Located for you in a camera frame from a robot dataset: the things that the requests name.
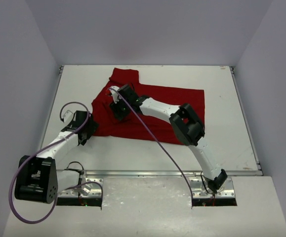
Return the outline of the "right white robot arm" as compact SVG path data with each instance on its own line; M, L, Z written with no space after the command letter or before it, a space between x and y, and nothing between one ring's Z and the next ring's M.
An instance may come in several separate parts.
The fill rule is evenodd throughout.
M170 124L178 141L187 146L197 159L206 188L211 194L219 192L228 176L212 154L205 139L204 124L190 104L170 105L145 95L138 96L128 84L109 87L108 95L113 98L110 108L118 120L133 112L140 121L140 115L144 115Z

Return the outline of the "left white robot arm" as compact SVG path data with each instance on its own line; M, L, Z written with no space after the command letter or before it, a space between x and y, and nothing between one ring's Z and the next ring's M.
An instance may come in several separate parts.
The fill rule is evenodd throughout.
M56 164L72 149L85 145L98 128L98 123L86 111L76 111L65 118L67 125L51 142L51 147L39 152L32 159L23 156L19 166L27 160L16 178L14 195L16 199L51 203L57 194L78 184L75 171L57 171Z

